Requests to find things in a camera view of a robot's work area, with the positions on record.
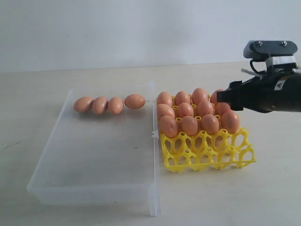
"white wall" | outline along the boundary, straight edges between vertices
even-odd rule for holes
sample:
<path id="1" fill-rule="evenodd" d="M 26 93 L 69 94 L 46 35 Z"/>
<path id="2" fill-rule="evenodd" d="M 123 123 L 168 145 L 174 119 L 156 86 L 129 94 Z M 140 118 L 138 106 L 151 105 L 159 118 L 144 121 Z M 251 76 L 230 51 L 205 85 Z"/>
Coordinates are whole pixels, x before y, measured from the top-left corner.
<path id="1" fill-rule="evenodd" d="M 301 46 L 300 9 L 300 0 L 0 0 L 0 72 L 242 61 L 252 39 Z"/>

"screw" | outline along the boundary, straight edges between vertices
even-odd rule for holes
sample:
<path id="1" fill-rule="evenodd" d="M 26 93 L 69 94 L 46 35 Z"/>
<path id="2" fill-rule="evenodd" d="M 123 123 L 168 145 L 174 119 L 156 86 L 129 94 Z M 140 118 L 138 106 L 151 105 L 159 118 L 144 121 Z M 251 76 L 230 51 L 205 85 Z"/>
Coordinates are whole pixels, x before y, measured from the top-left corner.
<path id="1" fill-rule="evenodd" d="M 258 45 L 259 47 L 261 47 L 261 46 L 262 46 L 262 41 L 258 41 L 258 42 L 257 42 L 257 45 Z"/>

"white table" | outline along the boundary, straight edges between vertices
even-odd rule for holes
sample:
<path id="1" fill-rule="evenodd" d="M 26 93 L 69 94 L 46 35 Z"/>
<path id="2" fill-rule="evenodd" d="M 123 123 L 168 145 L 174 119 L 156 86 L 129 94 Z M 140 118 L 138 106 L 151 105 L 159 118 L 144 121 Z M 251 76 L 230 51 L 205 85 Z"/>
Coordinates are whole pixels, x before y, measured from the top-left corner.
<path id="1" fill-rule="evenodd" d="M 212 93 L 248 63 L 0 74 L 0 225 L 300 225 L 300 113 L 241 112 L 258 162 L 174 174 L 161 167 L 161 216 L 136 206 L 43 206 L 26 186 L 70 87 L 154 80 L 158 93 Z"/>

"transparent plastic box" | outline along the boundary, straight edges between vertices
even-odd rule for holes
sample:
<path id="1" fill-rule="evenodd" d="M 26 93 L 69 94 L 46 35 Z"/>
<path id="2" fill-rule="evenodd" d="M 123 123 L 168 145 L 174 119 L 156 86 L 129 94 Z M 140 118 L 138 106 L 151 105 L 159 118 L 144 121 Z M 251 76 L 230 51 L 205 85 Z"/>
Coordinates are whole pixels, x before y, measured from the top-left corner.
<path id="1" fill-rule="evenodd" d="M 74 111 L 84 96 L 146 98 L 119 115 Z M 147 201 L 160 214 L 155 84 L 71 89 L 27 186 L 43 204 Z"/>

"yellow egg tray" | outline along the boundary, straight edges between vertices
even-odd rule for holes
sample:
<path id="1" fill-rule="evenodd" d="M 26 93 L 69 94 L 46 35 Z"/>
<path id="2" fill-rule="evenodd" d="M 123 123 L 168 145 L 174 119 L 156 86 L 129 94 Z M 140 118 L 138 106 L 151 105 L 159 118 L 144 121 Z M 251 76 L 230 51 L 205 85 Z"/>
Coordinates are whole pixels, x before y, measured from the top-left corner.
<path id="1" fill-rule="evenodd" d="M 184 132 L 174 138 L 161 133 L 165 166 L 172 172 L 181 172 L 186 168 L 201 171 L 209 166 L 223 169 L 231 164 L 237 168 L 245 167 L 256 162 L 248 135 L 245 128 L 240 128 L 235 134 L 221 129 L 214 135 L 201 130 L 192 137 Z"/>

